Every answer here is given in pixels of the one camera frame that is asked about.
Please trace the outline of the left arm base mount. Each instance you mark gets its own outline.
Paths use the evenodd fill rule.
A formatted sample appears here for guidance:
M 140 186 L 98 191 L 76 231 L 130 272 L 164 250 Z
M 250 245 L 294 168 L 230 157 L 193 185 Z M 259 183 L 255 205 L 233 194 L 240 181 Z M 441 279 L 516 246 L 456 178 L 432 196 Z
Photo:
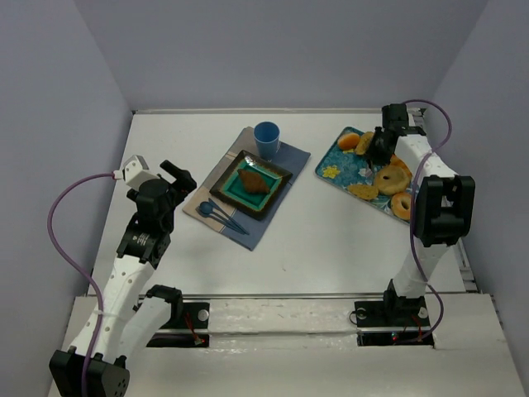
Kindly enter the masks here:
M 169 319 L 146 345 L 151 348 L 207 348 L 210 303 L 185 301 L 182 291 L 169 286 L 154 285 L 144 300 L 158 299 L 169 306 Z

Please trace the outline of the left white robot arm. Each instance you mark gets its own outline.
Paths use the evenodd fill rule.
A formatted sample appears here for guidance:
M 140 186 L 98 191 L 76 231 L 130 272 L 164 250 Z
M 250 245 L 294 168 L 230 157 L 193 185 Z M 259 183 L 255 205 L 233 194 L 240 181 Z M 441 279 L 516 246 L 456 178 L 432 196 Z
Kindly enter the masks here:
M 180 318 L 179 289 L 154 285 L 140 296 L 170 244 L 175 209 L 197 184 L 191 174 L 165 160 L 160 168 L 169 182 L 152 173 L 144 158 L 134 155 L 110 174 L 129 188 L 136 211 L 117 247 L 111 274 L 103 289 L 94 280 L 97 303 L 78 336 L 50 358 L 50 372 L 62 396 L 123 396 L 130 382 L 131 360 L 171 318 Z

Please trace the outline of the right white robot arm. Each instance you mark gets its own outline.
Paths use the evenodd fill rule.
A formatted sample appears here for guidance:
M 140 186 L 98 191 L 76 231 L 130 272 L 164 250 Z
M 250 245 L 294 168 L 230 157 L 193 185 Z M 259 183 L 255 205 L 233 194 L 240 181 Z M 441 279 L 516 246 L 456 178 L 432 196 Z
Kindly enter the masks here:
M 407 104 L 382 107 L 382 125 L 375 128 L 363 157 L 369 167 L 383 169 L 395 155 L 412 172 L 410 252 L 388 288 L 400 299 L 417 300 L 429 289 L 441 258 L 469 233 L 475 182 L 458 175 L 436 153 L 452 133 L 447 113 L 441 113 L 448 126 L 446 137 L 433 147 L 421 127 L 410 125 Z

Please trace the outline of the dark brown croissant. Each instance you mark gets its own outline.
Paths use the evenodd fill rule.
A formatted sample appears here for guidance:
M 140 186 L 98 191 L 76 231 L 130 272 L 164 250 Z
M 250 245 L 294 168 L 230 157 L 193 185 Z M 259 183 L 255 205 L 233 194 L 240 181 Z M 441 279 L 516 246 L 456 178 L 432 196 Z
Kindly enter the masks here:
M 265 179 L 257 172 L 239 169 L 237 171 L 244 190 L 249 194 L 267 194 L 269 186 Z

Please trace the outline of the metal tongs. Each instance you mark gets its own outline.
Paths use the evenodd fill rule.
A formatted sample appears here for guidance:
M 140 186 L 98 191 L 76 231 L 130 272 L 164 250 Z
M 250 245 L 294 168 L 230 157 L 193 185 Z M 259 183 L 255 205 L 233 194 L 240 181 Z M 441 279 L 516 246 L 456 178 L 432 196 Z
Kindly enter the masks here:
M 372 163 L 371 163 L 370 160 L 367 160 L 367 161 L 366 161 L 366 173 L 365 173 L 365 177 L 366 177 L 366 178 L 369 178 L 369 179 L 373 179 L 373 177 L 374 177 L 373 166 L 372 166 Z

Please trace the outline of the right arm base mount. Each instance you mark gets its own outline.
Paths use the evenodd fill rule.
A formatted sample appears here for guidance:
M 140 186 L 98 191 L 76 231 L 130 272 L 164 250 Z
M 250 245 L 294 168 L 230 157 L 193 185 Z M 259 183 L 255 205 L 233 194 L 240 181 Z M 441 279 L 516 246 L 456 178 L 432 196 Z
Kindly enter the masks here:
M 425 298 L 398 296 L 392 281 L 382 299 L 356 301 L 349 320 L 360 347 L 435 345 Z

